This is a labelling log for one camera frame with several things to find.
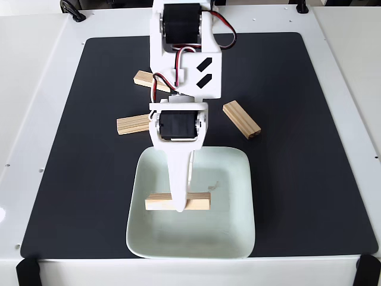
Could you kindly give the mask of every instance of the light green bowl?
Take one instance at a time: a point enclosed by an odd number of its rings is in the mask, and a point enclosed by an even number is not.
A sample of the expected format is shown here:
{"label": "light green bowl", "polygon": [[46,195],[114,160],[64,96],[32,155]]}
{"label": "light green bowl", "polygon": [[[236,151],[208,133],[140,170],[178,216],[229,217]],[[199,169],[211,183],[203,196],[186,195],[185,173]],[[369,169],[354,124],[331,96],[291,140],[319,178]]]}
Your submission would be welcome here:
{"label": "light green bowl", "polygon": [[237,259],[254,247],[250,166],[229,147],[195,151],[191,192],[210,192],[210,210],[145,210],[151,193],[169,192],[165,153],[153,147],[140,156],[127,223],[130,251],[148,258]]}

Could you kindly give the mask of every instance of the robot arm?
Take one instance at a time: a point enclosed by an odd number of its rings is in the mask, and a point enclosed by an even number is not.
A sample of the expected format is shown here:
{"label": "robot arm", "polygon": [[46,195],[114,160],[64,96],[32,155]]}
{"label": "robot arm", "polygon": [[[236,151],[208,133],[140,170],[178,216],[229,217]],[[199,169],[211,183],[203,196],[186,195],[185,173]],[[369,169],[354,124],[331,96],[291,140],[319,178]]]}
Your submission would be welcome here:
{"label": "robot arm", "polygon": [[[170,191],[178,212],[186,205],[193,152],[202,147],[208,128],[208,104],[202,100],[221,97],[222,56],[212,33],[210,1],[154,0],[152,7],[149,40],[154,84],[149,134],[154,147],[167,155]],[[164,41],[177,51],[165,51]],[[169,99],[160,103],[155,102],[157,78],[172,90]]]}

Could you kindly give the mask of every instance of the white background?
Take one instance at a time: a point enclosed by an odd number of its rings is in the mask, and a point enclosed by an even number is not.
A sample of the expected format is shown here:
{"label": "white background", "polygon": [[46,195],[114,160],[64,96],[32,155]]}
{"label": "white background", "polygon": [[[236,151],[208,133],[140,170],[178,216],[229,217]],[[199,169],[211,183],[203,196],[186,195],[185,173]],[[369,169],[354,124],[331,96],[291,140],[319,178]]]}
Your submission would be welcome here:
{"label": "white background", "polygon": [[[324,27],[328,43],[337,62],[340,64],[355,102],[360,108],[366,127],[371,131],[373,142],[378,147],[378,150],[381,150],[380,134],[378,132],[380,117],[376,114],[376,111],[381,109],[381,102],[379,96],[377,96],[381,93],[379,83],[381,67],[379,51],[381,43],[379,37],[376,36],[380,30],[381,10],[374,10],[374,8],[316,8],[315,11],[320,24]],[[33,22],[33,20],[30,20],[32,18],[23,19],[19,25],[24,26],[23,33],[26,34],[28,32],[33,33],[36,29],[40,30],[41,26],[50,26],[51,34],[53,35],[55,30],[59,35],[65,21],[65,19],[45,21],[43,23],[41,21],[38,24],[38,21]],[[36,33],[35,39],[44,38],[45,35],[47,33]],[[17,36],[17,32],[14,32],[11,38],[14,36]],[[54,46],[55,36],[53,36],[53,39],[46,40],[46,43]],[[21,47],[14,54],[9,54],[18,64],[18,51],[24,49],[27,52],[28,49],[25,49],[25,47],[28,47],[28,45],[27,42],[21,41],[19,45],[11,46],[7,53],[16,49],[16,47]],[[4,44],[0,44],[3,53],[4,47]],[[37,63],[39,63],[39,60],[43,63],[49,62],[48,51],[42,50],[40,52],[40,49],[33,49],[32,51],[34,51],[32,55],[25,54],[27,63],[33,58],[38,58]],[[32,64],[27,66],[26,70],[26,78],[35,74],[36,78],[40,78],[44,68],[40,64]],[[20,85],[24,84],[20,80],[17,71],[8,72],[6,75],[6,77],[0,77],[0,86],[11,81],[19,82]],[[38,83],[30,82],[30,86],[37,88]],[[22,96],[23,93],[15,92],[13,96],[18,97],[19,94]],[[33,94],[32,92],[25,95],[24,99],[30,102]],[[0,114],[12,110],[13,114],[23,118],[25,109],[27,108],[19,110],[17,104],[6,106],[1,104]],[[20,121],[16,122],[5,118],[1,122],[1,130],[4,123],[16,130],[20,128]],[[43,262],[41,263],[41,276],[44,285],[232,285],[233,283],[238,285],[247,285],[249,283],[251,285],[352,285],[355,274],[355,261],[354,257],[339,257],[333,260],[332,257],[324,257],[322,259],[280,259],[277,261],[260,259],[233,262],[157,260],[150,261],[150,263],[147,263],[146,260],[84,260]],[[0,264],[0,282],[2,284],[17,285],[15,276],[17,262],[18,260],[9,260]]]}

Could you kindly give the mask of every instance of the black mat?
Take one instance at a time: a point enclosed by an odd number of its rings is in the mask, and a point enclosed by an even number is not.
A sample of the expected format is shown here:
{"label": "black mat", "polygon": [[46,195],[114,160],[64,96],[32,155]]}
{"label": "black mat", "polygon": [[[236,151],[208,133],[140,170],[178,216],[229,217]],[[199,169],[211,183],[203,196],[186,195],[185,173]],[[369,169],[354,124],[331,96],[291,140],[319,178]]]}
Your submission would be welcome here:
{"label": "black mat", "polygon": [[[229,41],[230,35],[218,35]],[[148,132],[116,118],[148,113],[148,37],[87,41],[21,248],[52,259],[132,258],[126,224]],[[262,127],[248,141],[222,112],[237,100]],[[222,98],[209,100],[204,145],[250,160],[253,257],[375,253],[378,245],[326,100],[297,33],[240,34],[223,52]]]}

